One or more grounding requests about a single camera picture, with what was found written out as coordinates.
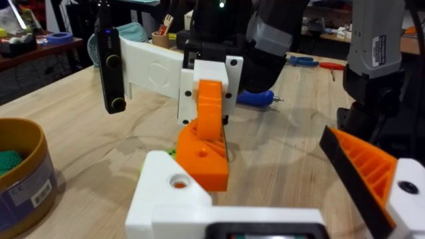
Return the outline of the bare white left gripper left finger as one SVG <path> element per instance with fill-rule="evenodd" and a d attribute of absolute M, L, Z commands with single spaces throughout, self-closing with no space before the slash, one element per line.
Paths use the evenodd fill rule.
<path fill-rule="evenodd" d="M 147 154 L 125 221 L 128 238 L 204 238 L 196 213 L 212 198 L 166 152 Z"/>

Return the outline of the white orange left gripper right finger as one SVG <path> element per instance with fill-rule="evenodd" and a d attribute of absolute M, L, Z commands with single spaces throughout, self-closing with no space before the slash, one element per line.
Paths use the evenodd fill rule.
<path fill-rule="evenodd" d="M 325 127 L 319 146 L 367 227 L 367 238 L 424 237 L 424 166 Z"/>

